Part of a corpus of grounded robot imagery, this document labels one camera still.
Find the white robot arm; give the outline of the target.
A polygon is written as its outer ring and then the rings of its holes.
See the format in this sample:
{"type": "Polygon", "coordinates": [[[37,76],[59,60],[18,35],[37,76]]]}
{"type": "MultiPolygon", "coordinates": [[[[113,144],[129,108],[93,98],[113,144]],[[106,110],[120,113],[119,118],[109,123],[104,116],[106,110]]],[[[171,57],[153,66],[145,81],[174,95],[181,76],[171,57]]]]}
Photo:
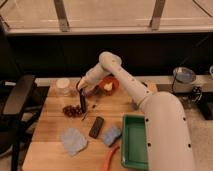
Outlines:
{"type": "Polygon", "coordinates": [[[122,60],[102,52],[99,62],[77,84],[77,89],[99,83],[113,74],[145,114],[149,171],[196,171],[186,114],[170,92],[154,92],[121,66],[122,60]]]}

